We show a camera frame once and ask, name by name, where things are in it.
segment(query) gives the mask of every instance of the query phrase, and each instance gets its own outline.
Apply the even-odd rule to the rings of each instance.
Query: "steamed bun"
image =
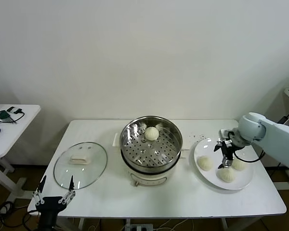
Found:
[[[144,136],[149,141],[154,141],[159,136],[159,131],[155,127],[148,127],[145,132]]]
[[[213,167],[212,159],[208,156],[205,156],[205,155],[198,157],[197,163],[198,163],[199,167],[204,171],[209,171]]]
[[[247,163],[239,160],[238,158],[234,157],[232,165],[231,165],[235,170],[242,171],[246,169]]]
[[[231,183],[235,180],[236,175],[232,168],[220,168],[217,170],[217,177],[224,182]]]

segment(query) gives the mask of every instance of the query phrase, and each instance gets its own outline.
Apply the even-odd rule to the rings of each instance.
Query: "electrical outlet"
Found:
[[[153,231],[153,224],[129,224],[125,231]]]

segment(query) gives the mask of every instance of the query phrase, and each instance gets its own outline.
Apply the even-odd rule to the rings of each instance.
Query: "white plate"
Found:
[[[214,139],[205,139],[201,142],[199,142],[195,148],[194,152],[194,161],[195,164],[199,170],[199,172],[212,184],[223,188],[223,189],[228,189],[228,190],[240,190],[243,189],[244,187],[248,186],[250,183],[253,175],[254,175],[254,166],[253,163],[247,163],[246,169],[242,171],[237,171],[233,168],[235,174],[236,174],[236,179],[231,182],[231,183],[226,183],[219,179],[216,175],[218,166],[222,163],[223,159],[223,154],[221,149],[217,150],[214,152],[214,147],[217,144],[217,140]],[[236,154],[245,160],[251,160],[243,150],[236,151]],[[198,163],[197,163],[197,158],[206,155],[209,156],[212,161],[213,161],[213,168],[209,171],[204,171],[202,170]]]

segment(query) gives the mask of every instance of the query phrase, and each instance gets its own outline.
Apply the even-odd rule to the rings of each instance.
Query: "metal rim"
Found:
[[[154,141],[144,137],[145,128],[151,126],[159,130],[159,138]],[[182,144],[178,127],[168,119],[153,115],[132,120],[120,134],[124,162],[132,169],[139,168],[139,172],[152,175],[165,172],[177,163]]]
[[[60,156],[58,157],[58,159],[56,160],[56,163],[54,163],[54,167],[53,167],[53,178],[54,178],[54,180],[56,181],[56,183],[57,183],[60,187],[62,187],[62,186],[59,184],[59,182],[57,181],[57,179],[56,179],[56,177],[55,177],[55,175],[54,175],[54,170],[55,170],[56,164],[57,164],[58,160],[60,159],[60,157],[61,157],[64,153],[66,153],[70,148],[75,147],[76,145],[79,145],[79,144],[82,144],[82,143],[93,143],[93,144],[97,144],[98,146],[100,146],[100,147],[104,150],[104,152],[105,152],[105,154],[106,154],[106,164],[105,164],[105,167],[104,167],[103,171],[101,172],[101,174],[100,174],[94,181],[92,181],[92,182],[91,182],[90,184],[88,184],[87,186],[82,187],[82,188],[79,188],[79,189],[83,189],[83,188],[88,187],[89,185],[92,185],[92,184],[93,184],[94,182],[96,182],[96,181],[102,176],[102,174],[105,172],[105,169],[106,169],[107,164],[108,164],[108,154],[107,154],[106,149],[105,149],[102,145],[100,145],[99,143],[90,142],[90,141],[89,141],[89,142],[80,142],[80,143],[77,143],[77,144],[74,144],[74,145],[70,146],[68,149],[66,149],[64,152],[62,152],[61,155],[60,155]]]

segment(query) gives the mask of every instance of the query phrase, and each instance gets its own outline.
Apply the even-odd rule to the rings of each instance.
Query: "glass lid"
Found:
[[[78,143],[61,154],[53,175],[56,182],[68,189],[71,177],[76,189],[94,183],[104,172],[107,165],[106,150],[94,142]]]

